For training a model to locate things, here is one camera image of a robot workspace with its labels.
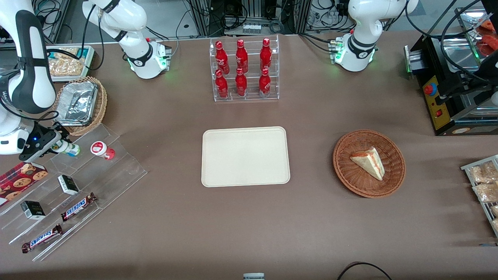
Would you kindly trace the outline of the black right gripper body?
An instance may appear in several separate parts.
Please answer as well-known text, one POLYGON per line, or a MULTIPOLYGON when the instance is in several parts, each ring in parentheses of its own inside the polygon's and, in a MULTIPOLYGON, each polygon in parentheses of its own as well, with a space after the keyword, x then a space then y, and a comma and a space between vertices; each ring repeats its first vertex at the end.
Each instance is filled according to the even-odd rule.
POLYGON ((59 131, 35 124, 18 159, 23 162, 34 162, 49 153, 59 140, 62 140, 59 131))

